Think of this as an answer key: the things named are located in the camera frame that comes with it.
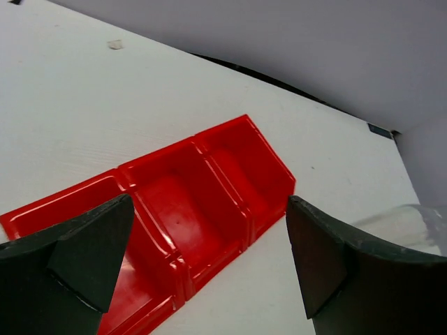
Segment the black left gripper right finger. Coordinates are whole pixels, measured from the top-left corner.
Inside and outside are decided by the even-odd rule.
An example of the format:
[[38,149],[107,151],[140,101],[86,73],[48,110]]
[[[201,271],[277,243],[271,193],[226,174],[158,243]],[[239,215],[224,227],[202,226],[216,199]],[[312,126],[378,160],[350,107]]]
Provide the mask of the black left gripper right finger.
[[375,237],[296,195],[286,224],[317,334],[446,333],[446,256]]

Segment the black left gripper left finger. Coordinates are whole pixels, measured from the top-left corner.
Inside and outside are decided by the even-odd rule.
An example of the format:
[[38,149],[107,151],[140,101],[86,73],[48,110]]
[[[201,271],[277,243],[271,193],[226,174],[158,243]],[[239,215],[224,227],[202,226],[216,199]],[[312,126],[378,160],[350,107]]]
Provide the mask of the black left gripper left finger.
[[133,226],[123,194],[1,244],[2,334],[97,334]]

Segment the clear liquid glass bottle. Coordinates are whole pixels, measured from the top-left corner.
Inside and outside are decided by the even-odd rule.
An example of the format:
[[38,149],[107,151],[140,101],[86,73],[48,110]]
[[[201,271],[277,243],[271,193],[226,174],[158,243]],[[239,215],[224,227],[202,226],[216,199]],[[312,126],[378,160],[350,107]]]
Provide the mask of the clear liquid glass bottle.
[[406,204],[356,221],[352,226],[415,251],[446,256],[446,206]]

